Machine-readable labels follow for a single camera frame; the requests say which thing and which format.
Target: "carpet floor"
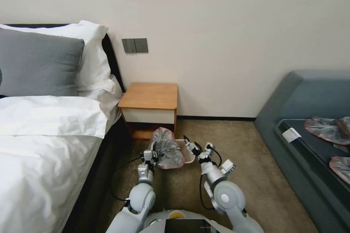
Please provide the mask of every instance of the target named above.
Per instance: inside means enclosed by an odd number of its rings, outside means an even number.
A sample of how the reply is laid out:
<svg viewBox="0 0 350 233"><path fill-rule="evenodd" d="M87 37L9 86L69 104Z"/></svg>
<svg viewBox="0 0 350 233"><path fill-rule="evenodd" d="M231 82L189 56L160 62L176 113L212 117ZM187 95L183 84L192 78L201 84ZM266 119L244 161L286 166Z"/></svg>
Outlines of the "carpet floor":
<svg viewBox="0 0 350 233"><path fill-rule="evenodd" d="M223 161L229 158L235 163L236 169L228 180L242 189L248 214L266 233L318 232L252 122L179 120L176 138L182 139L183 135L201 145L213 143ZM135 141L130 148L125 147L116 166L137 157L147 146L146 142ZM128 197L137 182L138 164L139 161L133 162L115 174L112 185L117 196ZM196 160L180 169L156 169L156 202L151 212L189 210L231 228L226 216L201 206L198 192L200 173L201 167ZM210 206L204 188L203 192L204 202ZM107 230L122 205L110 193L106 194L96 233Z"/></svg>

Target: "headboard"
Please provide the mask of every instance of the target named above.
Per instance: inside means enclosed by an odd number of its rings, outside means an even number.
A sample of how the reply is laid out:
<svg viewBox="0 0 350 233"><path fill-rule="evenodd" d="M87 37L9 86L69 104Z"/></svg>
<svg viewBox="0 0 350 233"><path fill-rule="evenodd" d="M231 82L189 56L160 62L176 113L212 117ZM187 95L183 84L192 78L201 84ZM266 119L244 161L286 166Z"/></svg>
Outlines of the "headboard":
<svg viewBox="0 0 350 233"><path fill-rule="evenodd" d="M29 27L29 28L38 28L38 27L50 28L50 27L61 27L64 25L67 25L67 24L9 24L9 26L12 26L12 27ZM102 48L107 55L111 74L114 74L114 76L116 77L121 87L121 90L125 92L125 88L124 88L123 81L121 79L121 75L118 67L117 58L114 53L112 43L110 42L108 34L106 34L106 36L102 39Z"/></svg>

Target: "screen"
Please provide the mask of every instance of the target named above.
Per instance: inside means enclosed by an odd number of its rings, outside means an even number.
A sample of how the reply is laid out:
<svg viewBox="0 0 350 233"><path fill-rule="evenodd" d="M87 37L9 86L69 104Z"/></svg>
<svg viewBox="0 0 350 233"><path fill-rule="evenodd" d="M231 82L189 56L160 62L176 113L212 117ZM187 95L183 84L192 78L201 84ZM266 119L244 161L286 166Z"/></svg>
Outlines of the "screen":
<svg viewBox="0 0 350 233"><path fill-rule="evenodd" d="M165 223L165 233L192 232L211 233L212 226L203 219L168 219Z"/></svg>

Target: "baseboard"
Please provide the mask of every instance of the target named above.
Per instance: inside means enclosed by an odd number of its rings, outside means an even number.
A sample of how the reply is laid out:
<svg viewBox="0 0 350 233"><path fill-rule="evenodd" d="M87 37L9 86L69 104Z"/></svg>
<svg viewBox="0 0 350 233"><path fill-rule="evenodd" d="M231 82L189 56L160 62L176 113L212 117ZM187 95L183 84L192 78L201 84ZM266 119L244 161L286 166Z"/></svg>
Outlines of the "baseboard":
<svg viewBox="0 0 350 233"><path fill-rule="evenodd" d="M255 121L256 118L245 118L235 116L181 116L178 115L176 119L189 119L189 120L226 120L226 121Z"/></svg>

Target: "wooden nightstand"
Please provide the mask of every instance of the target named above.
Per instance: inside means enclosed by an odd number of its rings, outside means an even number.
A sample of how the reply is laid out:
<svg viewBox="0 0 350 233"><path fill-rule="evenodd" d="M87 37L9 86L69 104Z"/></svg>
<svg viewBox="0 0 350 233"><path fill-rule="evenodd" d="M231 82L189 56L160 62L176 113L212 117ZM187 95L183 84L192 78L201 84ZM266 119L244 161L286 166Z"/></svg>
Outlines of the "wooden nightstand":
<svg viewBox="0 0 350 233"><path fill-rule="evenodd" d="M158 127L176 131L177 84L132 83L119 102L132 138L150 139Z"/></svg>

